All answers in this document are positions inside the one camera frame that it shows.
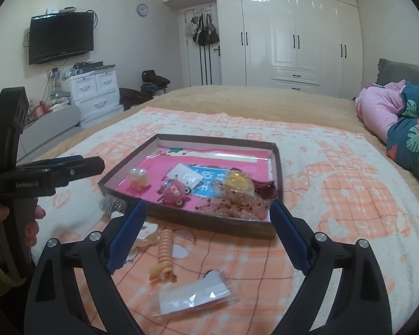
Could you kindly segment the person's left hand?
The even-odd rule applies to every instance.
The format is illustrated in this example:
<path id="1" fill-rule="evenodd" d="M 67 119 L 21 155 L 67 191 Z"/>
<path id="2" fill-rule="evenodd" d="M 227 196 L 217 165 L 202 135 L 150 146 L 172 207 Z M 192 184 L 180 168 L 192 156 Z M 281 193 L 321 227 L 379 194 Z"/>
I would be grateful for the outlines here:
<path id="1" fill-rule="evenodd" d="M 13 252 L 13 260 L 23 261 L 29 265 L 31 260 L 31 248 L 37 243 L 37 234 L 39 232 L 38 219 L 43 219 L 46 212 L 38 205 L 38 199 L 18 199 L 14 200 L 11 209 L 0 204 L 0 224 L 6 225 L 6 219 L 13 214 L 10 224 L 16 224 L 16 230 L 6 235 L 7 243 L 11 246 L 13 240 L 18 244 L 19 252 L 10 249 Z M 0 265 L 5 264 L 5 245 L 0 244 Z"/>

